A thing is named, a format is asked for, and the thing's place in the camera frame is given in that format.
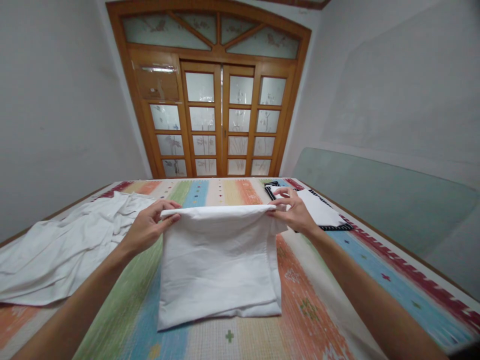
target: glass headboard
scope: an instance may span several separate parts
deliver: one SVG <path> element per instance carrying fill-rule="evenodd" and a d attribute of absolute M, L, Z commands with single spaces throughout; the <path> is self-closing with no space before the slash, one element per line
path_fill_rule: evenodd
<path fill-rule="evenodd" d="M 476 190 L 383 162 L 306 147 L 293 176 L 424 258 L 479 201 Z"/>

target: door frame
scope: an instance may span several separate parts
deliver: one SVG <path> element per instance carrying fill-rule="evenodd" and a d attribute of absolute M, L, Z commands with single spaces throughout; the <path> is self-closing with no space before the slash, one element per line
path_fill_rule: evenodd
<path fill-rule="evenodd" d="M 142 50 L 148 52 L 162 52 L 171 53 L 172 60 L 176 62 L 177 66 L 180 66 L 180 61 L 203 61 L 203 62 L 215 62 L 224 64 L 236 64 L 245 66 L 256 66 L 259 62 L 277 63 L 283 66 L 294 66 L 294 76 L 290 88 L 290 94 L 288 97 L 288 105 L 285 113 L 285 122 L 282 129 L 282 134 L 279 135 L 279 146 L 274 161 L 273 174 L 276 177 L 279 175 L 280 167 L 282 165 L 282 159 L 285 151 L 285 145 L 287 142 L 287 136 L 292 121 L 292 115 L 297 99 L 298 89 L 300 86 L 300 80 L 302 71 L 307 56 L 307 50 L 310 42 L 310 36 L 312 31 L 296 22 L 288 20 L 282 16 L 276 15 L 269 11 L 247 5 L 244 3 L 228 0 L 162 0 L 162 1 L 116 1 L 108 2 L 105 4 L 108 10 L 110 23 L 113 29 L 113 34 L 120 54 L 120 59 L 125 73 L 130 97 L 132 99 L 133 107 L 138 121 L 140 133 L 145 145 L 145 151 L 147 154 L 150 168 L 154 178 L 164 178 L 165 173 L 162 169 L 158 169 L 155 161 L 155 151 L 150 139 L 149 129 L 147 121 L 144 119 L 144 110 L 142 105 L 142 98 L 138 92 L 137 81 L 135 76 L 135 69 L 132 66 L 132 60 L 129 55 L 129 51 Z M 217 20 L 217 43 L 213 44 L 206 39 L 202 34 L 192 28 L 188 23 L 183 21 L 174 11 L 191 11 L 196 13 L 215 13 Z M 193 33 L 203 42 L 211 47 L 211 51 L 207 50 L 195 50 L 185 49 L 177 47 L 167 47 L 158 45 L 145 45 L 137 43 L 127 42 L 122 18 L 135 15 L 146 15 L 148 13 L 167 13 L 171 18 L 180 23 L 189 32 Z M 227 44 L 221 45 L 221 17 L 220 13 L 224 13 L 233 17 L 240 17 L 257 23 L 258 25 L 231 40 Z M 256 32 L 260 31 L 266 26 L 280 29 L 283 32 L 289 33 L 292 37 L 299 40 L 298 52 L 296 59 L 284 59 L 276 57 L 265 57 L 245 54 L 227 53 L 226 49 L 237 44 L 238 42 L 250 37 Z"/>

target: white cloth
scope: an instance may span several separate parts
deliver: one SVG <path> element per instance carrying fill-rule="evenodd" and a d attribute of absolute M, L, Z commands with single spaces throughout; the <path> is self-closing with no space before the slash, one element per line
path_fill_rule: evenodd
<path fill-rule="evenodd" d="M 115 192 L 0 248 L 0 301 L 42 306 L 72 295 L 154 199 Z"/>
<path fill-rule="evenodd" d="M 281 186 L 269 186 L 272 193 L 277 189 L 280 189 Z M 306 209 L 310 213 L 313 221 L 318 226 L 333 226 L 338 227 L 340 225 L 345 225 L 347 222 L 342 219 L 340 214 L 324 203 L 319 199 L 318 196 L 315 196 L 307 189 L 300 190 L 296 192 L 298 197 L 303 200 L 305 203 Z M 275 196 L 277 199 L 283 199 L 281 195 Z"/>
<path fill-rule="evenodd" d="M 274 205 L 164 210 L 181 214 L 163 234 L 158 330 L 206 317 L 282 313 Z"/>

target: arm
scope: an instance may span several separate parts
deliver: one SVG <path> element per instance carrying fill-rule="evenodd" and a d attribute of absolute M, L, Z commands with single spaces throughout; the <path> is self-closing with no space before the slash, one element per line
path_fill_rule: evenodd
<path fill-rule="evenodd" d="M 314 223 L 296 191 L 280 188 L 274 194 L 283 197 L 288 194 L 288 197 L 270 204 L 285 204 L 291 208 L 269 215 L 284 221 L 312 242 L 389 359 L 447 359 L 409 313 Z"/>
<path fill-rule="evenodd" d="M 116 249 L 12 359 L 71 359 L 125 267 L 180 219 L 158 223 L 162 210 L 175 208 L 180 205 L 160 200 L 140 211 Z"/>

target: white sheet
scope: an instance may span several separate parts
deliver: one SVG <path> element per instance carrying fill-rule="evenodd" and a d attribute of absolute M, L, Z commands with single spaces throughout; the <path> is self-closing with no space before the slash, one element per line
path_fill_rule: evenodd
<path fill-rule="evenodd" d="M 72 295 L 154 199 L 115 192 L 62 220 L 37 222 L 0 249 L 0 301 L 42 306 Z"/>
<path fill-rule="evenodd" d="M 158 330 L 206 317 L 282 313 L 274 205 L 164 210 L 181 219 L 163 234 Z"/>
<path fill-rule="evenodd" d="M 282 186 L 269 186 L 271 192 L 274 193 L 277 189 L 280 189 Z M 318 226 L 333 226 L 338 227 L 340 225 L 345 225 L 347 222 L 342 219 L 340 214 L 328 206 L 326 203 L 321 201 L 318 196 L 315 196 L 307 189 L 300 190 L 296 192 L 298 197 L 300 197 L 305 203 L 306 209 L 310 213 L 313 221 Z M 281 195 L 275 196 L 277 199 L 283 199 Z"/>

